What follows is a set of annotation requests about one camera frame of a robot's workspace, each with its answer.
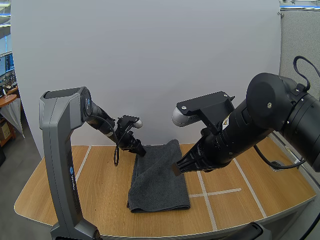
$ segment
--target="logo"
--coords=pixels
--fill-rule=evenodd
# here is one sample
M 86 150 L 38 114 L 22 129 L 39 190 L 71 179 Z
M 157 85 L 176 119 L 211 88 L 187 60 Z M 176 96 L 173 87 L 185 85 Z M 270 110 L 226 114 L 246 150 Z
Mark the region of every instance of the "logo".
M 90 106 L 90 98 L 86 98 L 86 109 L 89 109 L 89 106 Z
M 229 126 L 229 116 L 226 117 L 226 119 L 222 123 L 222 130 L 224 130 L 226 127 Z
M 72 166 L 70 167 L 70 174 L 71 174 L 72 188 L 73 190 L 75 190 L 74 169 Z

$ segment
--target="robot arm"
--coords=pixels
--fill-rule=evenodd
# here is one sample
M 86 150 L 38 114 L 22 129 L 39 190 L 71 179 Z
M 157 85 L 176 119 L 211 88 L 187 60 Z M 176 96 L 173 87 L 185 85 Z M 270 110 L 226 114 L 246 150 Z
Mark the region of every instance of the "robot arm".
M 223 168 L 273 131 L 280 132 L 320 172 L 320 102 L 308 89 L 290 78 L 260 73 L 236 109 L 231 103 L 234 97 L 222 91 L 177 103 L 172 115 L 175 125 L 201 120 L 206 128 L 194 147 L 172 166 L 174 173 Z
M 39 102 L 46 172 L 58 222 L 51 229 L 53 240 L 100 240 L 96 226 L 84 219 L 78 196 L 71 148 L 73 131 L 87 122 L 119 144 L 123 150 L 144 155 L 145 149 L 128 129 L 142 127 L 138 117 L 117 121 L 92 102 L 86 87 L 45 92 Z

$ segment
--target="umbrella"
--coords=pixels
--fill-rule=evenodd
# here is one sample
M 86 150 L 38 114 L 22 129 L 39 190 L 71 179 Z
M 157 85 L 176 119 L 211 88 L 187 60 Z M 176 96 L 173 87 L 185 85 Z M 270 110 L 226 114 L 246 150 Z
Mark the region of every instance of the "umbrella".
M 13 102 L 1 108 L 0 114 L 4 116 L 21 134 L 23 137 L 24 132 L 21 125 L 21 99 L 17 98 Z

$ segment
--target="white tape line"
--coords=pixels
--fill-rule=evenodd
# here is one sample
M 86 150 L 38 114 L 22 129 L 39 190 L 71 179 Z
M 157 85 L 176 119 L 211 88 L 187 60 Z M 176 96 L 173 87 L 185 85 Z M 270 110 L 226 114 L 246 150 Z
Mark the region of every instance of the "white tape line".
M 83 161 L 82 161 L 82 163 L 81 163 L 81 166 L 80 166 L 80 168 L 79 168 L 79 171 L 76 173 L 76 176 L 75 176 L 75 181 L 76 181 L 76 182 L 77 182 L 77 180 L 78 180 L 78 178 L 79 178 L 79 176 L 80 176 L 80 173 L 81 173 L 82 169 L 84 168 L 84 165 L 85 165 L 85 163 L 86 163 L 86 160 L 87 160 L 87 157 L 88 157 L 89 152 L 90 152 L 90 150 L 91 150 L 91 147 L 92 147 L 92 146 L 89 146 L 88 150 L 86 151 L 86 154 L 85 154 L 84 159 L 83 159 Z
M 251 194 L 252 194 L 252 196 L 253 196 L 256 204 L 258 205 L 258 207 L 259 207 L 259 209 L 260 209 L 260 212 L 262 213 L 262 216 L 263 216 L 264 218 L 266 218 L 267 215 L 266 215 L 266 213 L 265 213 L 265 210 L 264 210 L 264 208 L 262 207 L 262 205 L 261 205 L 261 203 L 260 203 L 260 201 L 259 201 L 259 199 L 258 199 L 258 197 L 257 197 L 257 195 L 256 195 L 256 193 L 255 193 L 255 191 L 254 191 L 254 189 L 253 189 L 252 186 L 250 185 L 250 182 L 248 181 L 248 179 L 247 179 L 244 171 L 242 171 L 242 169 L 241 169 L 239 163 L 237 162 L 237 160 L 236 160 L 235 158 L 234 158 L 233 160 L 234 160 L 235 165 L 236 165 L 237 168 L 239 169 L 242 177 L 244 178 L 244 181 L 245 181 L 246 185 L 248 186 L 248 188 L 249 188 L 249 190 L 250 190 L 250 192 L 251 192 Z
M 199 178 L 199 181 L 200 181 L 202 193 L 203 193 L 203 196 L 204 196 L 205 204 L 206 204 L 206 207 L 207 207 L 208 212 L 209 212 L 212 229 L 213 229 L 213 231 L 217 231 L 218 229 L 217 229 L 217 224 L 216 224 L 214 212 L 212 211 L 212 208 L 211 208 L 211 205 L 210 205 L 210 202 L 209 202 L 209 198 L 208 198 L 208 194 L 207 194 L 206 187 L 205 187 L 205 184 L 204 184 L 204 180 L 202 179 L 201 173 L 199 171 L 197 171 L 197 173 L 198 173 L 198 178 Z
M 239 192 L 241 191 L 241 188 L 235 188 L 235 189 L 229 189 L 229 190 L 224 190 L 224 191 L 214 191 L 214 192 L 208 192 L 208 196 L 212 195 L 218 195 L 218 194 L 227 194 L 227 193 L 233 193 L 233 192 Z
M 202 193 L 200 194 L 189 194 L 189 198 L 196 198 L 196 197 L 203 197 L 204 195 Z

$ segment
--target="desk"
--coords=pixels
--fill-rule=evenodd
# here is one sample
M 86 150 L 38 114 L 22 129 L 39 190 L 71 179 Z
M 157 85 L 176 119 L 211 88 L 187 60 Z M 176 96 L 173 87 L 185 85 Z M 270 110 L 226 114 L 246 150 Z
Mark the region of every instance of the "desk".
M 1 97 L 0 98 L 0 108 L 12 103 L 16 99 L 17 99 L 16 94 L 11 94 L 11 95 Z
M 291 164 L 270 138 L 258 146 L 268 159 Z M 180 147 L 185 154 L 192 144 Z M 131 213 L 126 205 L 135 155 L 120 151 L 119 165 L 115 167 L 113 153 L 113 146 L 72 146 L 83 216 L 112 239 L 221 237 L 252 221 L 271 227 L 272 222 L 290 214 L 297 217 L 298 209 L 316 196 L 299 170 L 273 171 L 251 148 L 227 167 L 209 173 L 185 173 L 189 210 Z M 14 210 L 49 227 L 57 222 L 44 159 L 23 188 Z M 280 225 L 282 232 L 293 220 L 288 218 L 285 226 Z
M 16 87 L 10 89 L 6 94 L 7 94 L 7 95 L 10 95 L 10 94 L 13 94 L 14 92 L 16 92 L 16 91 L 18 91 L 18 90 L 19 90 L 19 88 L 16 86 Z

